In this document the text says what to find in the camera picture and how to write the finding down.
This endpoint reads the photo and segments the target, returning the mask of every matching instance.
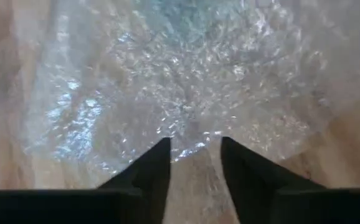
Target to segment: wooden floor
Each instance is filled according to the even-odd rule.
[[[79,180],[67,175],[65,163],[25,155],[18,143],[16,131],[25,119],[22,106],[29,97],[26,93],[38,54],[10,30],[21,7],[39,9],[36,16],[41,21],[48,16],[47,1],[35,2],[0,0],[0,189],[31,189],[35,182],[58,188],[82,187]],[[212,148],[173,164],[168,222],[237,223],[220,172],[218,146]],[[327,187],[360,187],[360,101],[335,117],[324,131],[308,138],[300,151],[279,164]],[[43,170],[50,174],[34,175]],[[101,174],[101,179],[108,178]]]

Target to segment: crumpled plastic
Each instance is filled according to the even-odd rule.
[[[55,1],[45,33],[22,9],[41,49],[22,150],[109,174],[167,136],[174,161],[220,136],[297,153],[360,98],[360,4],[265,2]]]

